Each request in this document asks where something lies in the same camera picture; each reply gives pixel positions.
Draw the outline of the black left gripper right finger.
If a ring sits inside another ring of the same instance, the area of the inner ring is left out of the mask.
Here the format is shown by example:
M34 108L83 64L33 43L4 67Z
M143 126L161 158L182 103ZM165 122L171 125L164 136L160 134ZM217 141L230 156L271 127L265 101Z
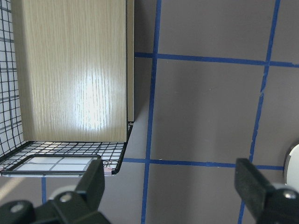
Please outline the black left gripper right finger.
M249 159L236 160L234 185L257 224L299 222L299 192L269 182Z

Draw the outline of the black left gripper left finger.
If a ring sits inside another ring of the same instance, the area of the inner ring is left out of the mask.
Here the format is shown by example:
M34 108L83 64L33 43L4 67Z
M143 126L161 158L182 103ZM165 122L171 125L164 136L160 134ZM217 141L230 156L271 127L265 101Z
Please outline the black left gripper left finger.
M0 207L2 224L109 224L98 211L105 190L101 159L91 162L73 191L34 207L30 201L10 201Z

